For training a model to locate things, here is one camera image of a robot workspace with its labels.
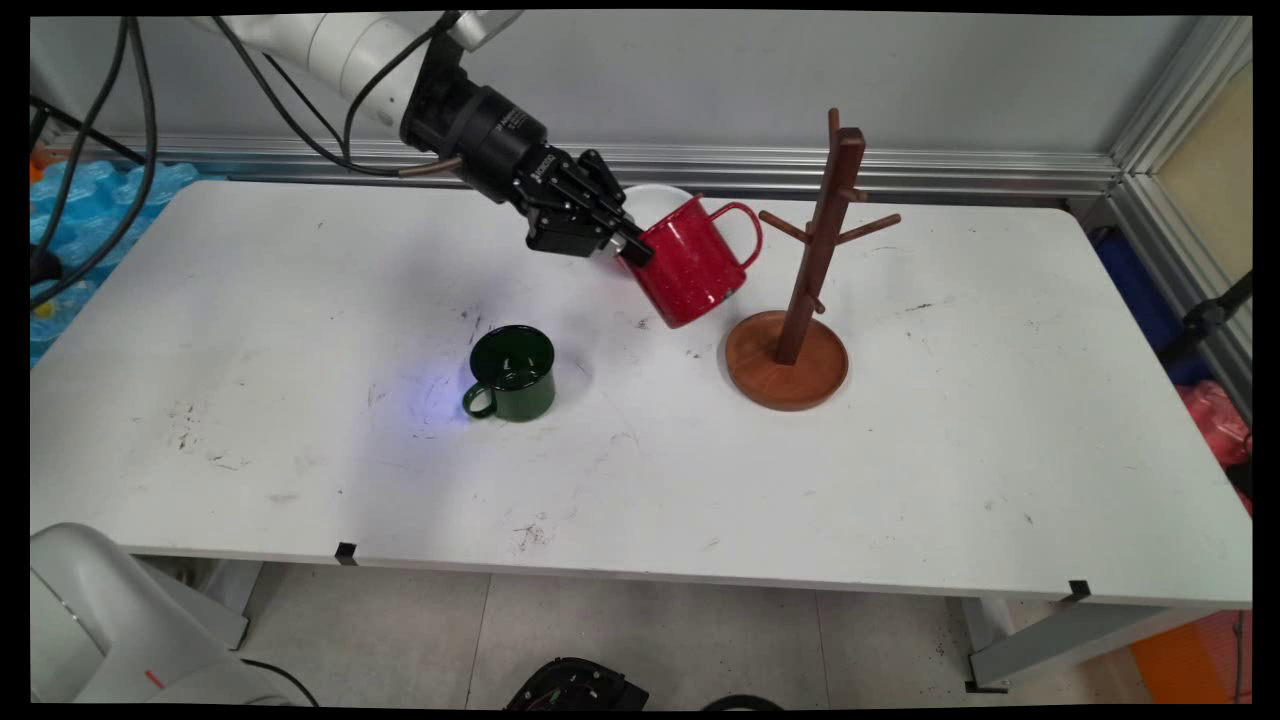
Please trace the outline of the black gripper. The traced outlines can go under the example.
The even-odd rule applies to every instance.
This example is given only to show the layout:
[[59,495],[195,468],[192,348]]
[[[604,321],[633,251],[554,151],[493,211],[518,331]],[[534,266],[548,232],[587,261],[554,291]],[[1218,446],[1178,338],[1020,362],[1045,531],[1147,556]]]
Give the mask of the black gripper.
[[428,42],[399,137],[440,160],[458,159],[454,173],[494,202],[508,202],[527,218],[526,245],[539,252],[590,258],[608,252],[645,266],[654,250],[625,211],[625,192],[595,149],[575,161],[581,202],[571,213],[563,193],[549,188],[567,160],[548,143],[547,127],[490,86],[468,78],[463,47],[453,38]]

